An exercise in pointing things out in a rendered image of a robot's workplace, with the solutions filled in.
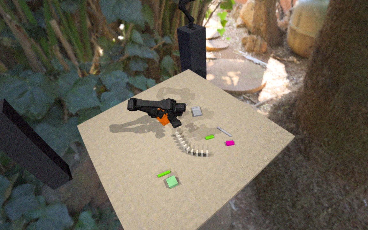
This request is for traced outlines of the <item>magenta rectangular block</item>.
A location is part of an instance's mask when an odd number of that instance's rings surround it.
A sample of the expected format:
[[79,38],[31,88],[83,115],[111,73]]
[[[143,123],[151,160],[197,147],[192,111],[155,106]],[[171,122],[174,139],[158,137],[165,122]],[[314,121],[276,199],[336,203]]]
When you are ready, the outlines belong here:
[[227,146],[231,146],[231,145],[234,145],[234,142],[233,142],[233,140],[230,140],[230,141],[226,141],[226,145],[227,145]]

